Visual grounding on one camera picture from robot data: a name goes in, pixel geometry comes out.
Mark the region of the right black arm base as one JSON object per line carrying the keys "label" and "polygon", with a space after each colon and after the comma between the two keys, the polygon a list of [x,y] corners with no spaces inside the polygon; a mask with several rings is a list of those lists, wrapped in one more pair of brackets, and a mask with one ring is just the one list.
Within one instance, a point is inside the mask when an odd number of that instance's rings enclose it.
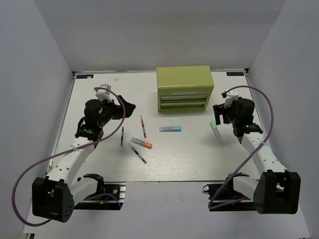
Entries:
{"label": "right black arm base", "polygon": [[[208,195],[208,200],[210,201],[213,195],[216,193],[216,191],[219,189],[219,187],[222,185],[222,183],[214,182],[211,184],[206,184],[203,186],[202,191],[203,193]],[[230,184],[227,185],[226,189],[223,189],[220,194],[216,197],[214,200],[212,206],[216,206],[218,204],[227,203],[239,199],[243,199],[245,196],[243,196],[241,193],[238,193],[234,191],[233,189],[230,189]],[[226,205],[214,210],[210,210],[211,212],[243,212],[243,211],[255,211],[254,203],[250,199],[243,200],[238,203],[233,203],[230,205]]]}

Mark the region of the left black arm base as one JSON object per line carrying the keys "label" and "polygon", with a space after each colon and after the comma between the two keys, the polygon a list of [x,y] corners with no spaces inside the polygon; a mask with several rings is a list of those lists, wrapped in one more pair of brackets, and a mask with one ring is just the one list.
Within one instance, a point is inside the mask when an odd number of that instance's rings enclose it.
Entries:
{"label": "left black arm base", "polygon": [[105,182],[99,174],[85,174],[71,185],[76,210],[120,210],[126,193],[125,182]]}

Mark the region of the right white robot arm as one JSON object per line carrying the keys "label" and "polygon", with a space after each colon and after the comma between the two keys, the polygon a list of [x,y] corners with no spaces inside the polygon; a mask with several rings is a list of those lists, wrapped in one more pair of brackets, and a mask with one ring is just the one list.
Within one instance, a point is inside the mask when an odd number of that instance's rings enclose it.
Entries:
{"label": "right white robot arm", "polygon": [[224,191],[232,199],[241,195],[234,200],[235,204],[245,199],[252,200],[259,214],[296,214],[301,178],[298,173],[290,172],[283,166],[265,143],[262,129],[253,122],[254,108],[252,100],[242,97],[233,100],[229,105],[213,106],[216,124],[232,124],[234,135],[249,153],[248,159],[254,162],[260,178],[251,179],[236,169],[211,197],[208,208],[215,211],[230,205],[229,202],[214,203],[217,196]]}

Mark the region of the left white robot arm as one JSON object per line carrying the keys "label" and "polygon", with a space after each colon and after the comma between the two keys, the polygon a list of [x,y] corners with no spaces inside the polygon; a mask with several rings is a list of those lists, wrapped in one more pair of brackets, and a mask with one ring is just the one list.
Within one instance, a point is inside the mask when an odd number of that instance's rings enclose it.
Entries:
{"label": "left white robot arm", "polygon": [[103,127],[110,120],[129,118],[135,110],[136,106],[126,102],[122,96],[118,99],[118,105],[107,99],[86,102],[71,151],[64,154],[45,177],[37,177],[32,184],[33,215],[64,223],[84,199],[104,196],[104,178],[101,175],[87,173],[79,178],[76,175],[102,139]]}

